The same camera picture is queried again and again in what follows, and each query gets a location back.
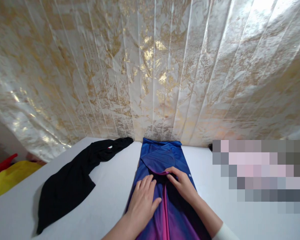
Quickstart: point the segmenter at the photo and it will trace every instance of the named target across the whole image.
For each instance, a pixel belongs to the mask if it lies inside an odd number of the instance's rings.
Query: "white and gold fabric backdrop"
[[[300,0],[0,0],[0,120],[83,137],[300,139]]]

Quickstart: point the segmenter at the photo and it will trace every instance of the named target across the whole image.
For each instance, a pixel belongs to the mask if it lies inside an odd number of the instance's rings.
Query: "blue garment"
[[[211,239],[194,209],[167,179],[168,172],[165,169],[171,166],[185,172],[195,187],[181,142],[156,142],[144,138],[128,206],[136,183],[149,174],[153,174],[153,179],[157,180],[154,199],[161,197],[162,202],[137,239]]]

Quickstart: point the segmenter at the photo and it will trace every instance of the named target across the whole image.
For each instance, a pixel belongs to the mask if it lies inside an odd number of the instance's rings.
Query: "pink stripe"
[[[163,219],[162,219],[162,224],[163,224],[163,240],[170,240],[170,235],[169,235],[169,225],[168,225],[168,205],[167,205],[167,188],[166,185],[163,186]]]

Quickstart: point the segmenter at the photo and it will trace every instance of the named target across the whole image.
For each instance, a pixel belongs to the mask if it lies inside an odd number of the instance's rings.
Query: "black garment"
[[[133,139],[129,137],[91,143],[49,177],[41,190],[37,234],[77,207],[95,187],[89,173],[100,162],[109,161],[131,143]]]

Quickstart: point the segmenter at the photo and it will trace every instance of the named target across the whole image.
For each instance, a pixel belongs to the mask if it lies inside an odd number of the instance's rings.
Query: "white surface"
[[[54,161],[0,197],[0,240],[30,239],[37,223],[38,201],[45,180],[97,138],[84,138]],[[122,216],[137,169],[142,144],[134,142],[90,174],[96,187],[77,208],[35,239],[101,239]],[[298,239],[300,214],[278,214],[277,203],[237,202],[208,148],[183,146],[201,197],[241,239]]]

